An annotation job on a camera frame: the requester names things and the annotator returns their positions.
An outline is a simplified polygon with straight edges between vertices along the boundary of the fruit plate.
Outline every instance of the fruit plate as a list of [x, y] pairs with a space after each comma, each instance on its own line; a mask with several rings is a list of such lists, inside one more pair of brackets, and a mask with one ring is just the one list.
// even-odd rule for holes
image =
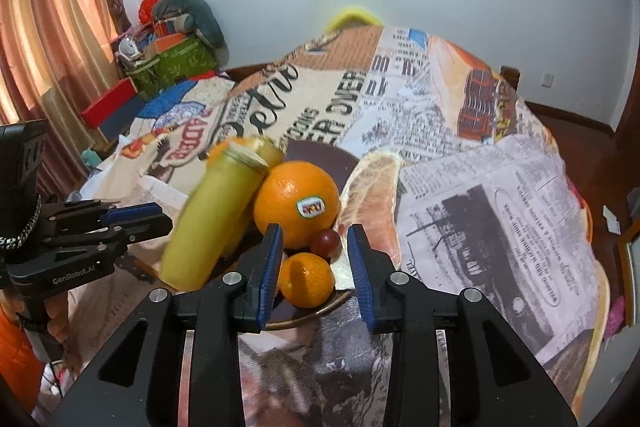
[[[349, 179], [351, 171], [353, 171], [355, 166], [358, 164], [358, 159], [347, 151], [322, 142], [298, 140], [289, 141], [287, 155], [284, 158], [284, 161], [293, 160], [302, 160], [313, 163], [323, 169], [334, 179], [340, 193], [342, 192], [347, 179]], [[242, 252], [247, 251], [249, 248], [259, 245], [261, 239], [262, 235], [255, 229], [255, 227], [247, 232], [242, 243], [238, 247], [236, 254], [231, 256], [226, 263], [218, 264], [214, 269], [212, 276], [219, 277], [224, 272], [231, 270], [232, 263], [235, 263], [239, 255]], [[267, 331], [274, 331], [288, 330], [289, 328], [298, 327], [314, 317], [321, 317], [322, 315], [326, 315], [327, 313], [339, 308], [342, 304], [347, 302], [352, 295], [352, 290], [334, 290], [326, 302], [318, 306], [318, 308], [303, 310], [290, 304], [290, 302], [286, 301], [278, 292], [273, 305], [271, 321], [264, 329]]]

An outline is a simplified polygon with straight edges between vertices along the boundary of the sticker on orange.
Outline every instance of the sticker on orange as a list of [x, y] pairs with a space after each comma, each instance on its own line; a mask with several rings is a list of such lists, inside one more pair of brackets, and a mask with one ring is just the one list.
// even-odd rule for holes
[[296, 203], [300, 216], [305, 219], [312, 219], [313, 217], [324, 214], [324, 201], [318, 196], [310, 196]]

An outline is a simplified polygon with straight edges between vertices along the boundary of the green storage box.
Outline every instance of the green storage box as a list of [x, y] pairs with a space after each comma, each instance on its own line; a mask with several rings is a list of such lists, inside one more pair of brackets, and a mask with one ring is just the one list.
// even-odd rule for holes
[[160, 93], [158, 72], [156, 71], [159, 63], [160, 59], [156, 57], [146, 61], [143, 66], [135, 70], [127, 70], [127, 74], [133, 81], [136, 91], [145, 102], [155, 98]]
[[214, 70], [217, 65], [209, 48], [195, 35], [158, 54], [158, 59], [156, 72], [161, 89], [173, 86], [179, 78], [191, 78]]

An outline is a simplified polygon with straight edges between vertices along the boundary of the silver screw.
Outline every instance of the silver screw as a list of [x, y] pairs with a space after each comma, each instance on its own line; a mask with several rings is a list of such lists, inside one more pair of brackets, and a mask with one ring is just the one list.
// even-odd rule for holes
[[169, 292], [164, 288], [156, 288], [151, 293], [149, 293], [149, 300], [151, 302], [162, 302], [167, 298]]
[[469, 302], [479, 302], [482, 299], [482, 293], [475, 288], [467, 288], [464, 292], [465, 299]]
[[238, 272], [229, 272], [222, 276], [222, 282], [229, 286], [232, 284], [238, 284], [241, 280], [242, 276]]
[[409, 276], [404, 272], [393, 272], [390, 279], [393, 284], [398, 285], [407, 284], [409, 282]]

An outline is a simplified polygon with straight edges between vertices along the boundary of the orange sleeve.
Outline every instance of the orange sleeve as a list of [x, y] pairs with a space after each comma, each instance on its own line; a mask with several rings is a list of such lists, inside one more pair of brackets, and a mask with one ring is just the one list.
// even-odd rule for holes
[[0, 374], [29, 413], [38, 401], [43, 370], [44, 363], [34, 356], [27, 335], [0, 309]]

